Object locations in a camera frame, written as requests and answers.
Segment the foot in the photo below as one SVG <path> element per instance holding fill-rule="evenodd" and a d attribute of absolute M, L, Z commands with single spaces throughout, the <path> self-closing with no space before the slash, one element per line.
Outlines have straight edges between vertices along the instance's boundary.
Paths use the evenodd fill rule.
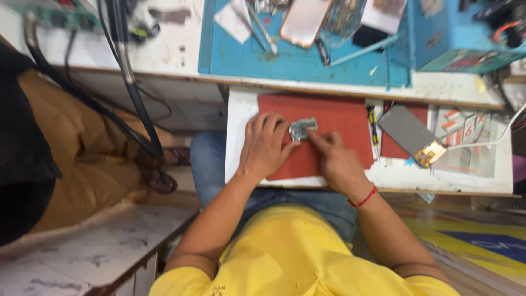
<path fill-rule="evenodd" d="M 190 165 L 190 149 L 187 147 L 164 148 L 164 158 L 166 165 Z"/>
<path fill-rule="evenodd" d="M 170 194 L 177 189 L 177 182 L 165 172 L 155 170 L 146 181 L 148 187 L 159 194 Z"/>

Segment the finger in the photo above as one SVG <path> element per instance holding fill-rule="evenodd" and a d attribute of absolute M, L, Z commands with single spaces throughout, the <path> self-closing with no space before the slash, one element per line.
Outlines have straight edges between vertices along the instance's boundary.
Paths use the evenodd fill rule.
<path fill-rule="evenodd" d="M 344 147 L 343 138 L 341 137 L 341 134 L 339 132 L 332 131 L 325 135 L 325 137 L 329 139 L 335 146 Z"/>
<path fill-rule="evenodd" d="M 299 145 L 301 145 L 301 142 L 290 142 L 287 145 L 285 145 L 285 147 L 283 147 L 283 149 L 281 150 L 281 162 L 284 162 L 287 159 L 287 157 L 289 157 L 289 155 L 292 153 L 294 148 L 298 147 Z"/>
<path fill-rule="evenodd" d="M 263 130 L 263 125 L 265 124 L 265 121 L 272 114 L 273 114 L 273 112 L 268 112 L 268 113 L 259 115 L 259 117 L 256 119 L 256 122 L 254 123 L 254 132 L 255 133 L 259 133 L 259 132 L 261 132 L 261 130 Z"/>
<path fill-rule="evenodd" d="M 276 128 L 276 124 L 284 119 L 285 118 L 283 117 L 283 115 L 279 113 L 269 115 L 267 121 L 263 125 L 263 132 L 265 133 L 265 135 L 267 135 L 268 137 L 272 137 L 272 134 L 274 134 L 274 129 Z"/>
<path fill-rule="evenodd" d="M 292 122 L 290 121 L 279 122 L 278 125 L 276 126 L 276 129 L 274 130 L 274 135 L 273 135 L 274 140 L 281 142 L 281 140 L 285 136 L 285 133 L 288 131 L 291 124 Z"/>
<path fill-rule="evenodd" d="M 307 129 L 307 135 L 309 136 L 309 140 L 320 150 L 321 152 L 325 153 L 327 149 L 330 148 L 330 143 L 327 141 L 326 138 L 320 136 L 313 128 Z"/>
<path fill-rule="evenodd" d="M 252 136 L 252 132 L 254 131 L 254 122 L 257 120 L 258 117 L 259 114 L 256 114 L 247 122 L 247 125 L 245 126 L 245 139 Z"/>

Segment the red thread bracelet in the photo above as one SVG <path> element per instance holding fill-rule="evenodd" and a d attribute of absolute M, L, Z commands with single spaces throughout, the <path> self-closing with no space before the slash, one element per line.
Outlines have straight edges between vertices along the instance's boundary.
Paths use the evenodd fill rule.
<path fill-rule="evenodd" d="M 361 203 L 359 203 L 359 204 L 357 204 L 357 205 L 354 205 L 354 204 L 351 202 L 351 200 L 347 200 L 347 202 L 351 205 L 351 207 L 353 207 L 353 208 L 357 208 L 357 207 L 363 205 L 364 203 L 366 203 L 369 199 L 371 199 L 371 196 L 372 196 L 373 194 L 376 193 L 376 190 L 377 190 L 377 189 L 376 189 L 376 186 L 374 186 L 374 188 L 371 190 L 371 193 L 369 193 L 369 196 L 367 196 L 367 198 L 365 198 Z"/>

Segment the blue repair mat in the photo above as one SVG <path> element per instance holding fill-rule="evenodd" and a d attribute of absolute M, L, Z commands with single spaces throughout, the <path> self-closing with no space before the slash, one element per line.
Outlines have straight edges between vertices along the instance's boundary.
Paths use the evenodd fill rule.
<path fill-rule="evenodd" d="M 387 87 L 411 86 L 412 46 L 408 30 L 411 21 L 406 15 L 411 15 L 407 10 L 411 9 L 409 3 L 412 0 L 408 0 L 398 30 L 399 38 L 393 46 L 383 53 L 371 52 L 329 68 L 324 67 L 316 45 L 305 49 L 279 41 L 278 55 L 273 55 L 269 46 L 265 52 L 253 36 L 241 45 L 214 21 L 215 13 L 229 1 L 205 0 L 199 52 L 200 73 Z M 271 36 L 279 36 L 285 14 L 286 12 L 278 12 L 275 16 L 258 14 L 258 17 Z M 265 18 L 267 22 L 270 19 L 270 24 L 264 22 Z M 254 21 L 252 23 L 260 33 Z M 331 48 L 330 44 L 338 43 L 340 38 L 330 34 L 323 35 L 332 61 L 362 49 L 353 45 L 352 41 L 345 42 L 339 48 Z"/>

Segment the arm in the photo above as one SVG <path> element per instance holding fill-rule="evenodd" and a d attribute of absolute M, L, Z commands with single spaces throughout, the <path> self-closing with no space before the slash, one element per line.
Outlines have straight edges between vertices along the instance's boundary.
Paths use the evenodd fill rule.
<path fill-rule="evenodd" d="M 256 115 L 249 120 L 237 172 L 188 228 L 168 260 L 165 272 L 191 266 L 214 278 L 219 257 L 239 223 L 250 194 L 297 146 L 290 143 L 281 148 L 289 126 L 290 122 L 274 113 Z"/>
<path fill-rule="evenodd" d="M 345 148 L 338 132 L 320 136 L 309 131 L 309 137 L 322 152 L 322 173 L 329 186 L 343 193 L 353 204 L 362 202 L 374 186 L 365 176 L 356 153 Z M 437 268 L 431 253 L 378 192 L 357 210 L 360 227 L 380 264 L 403 278 L 418 274 L 448 281 Z"/>

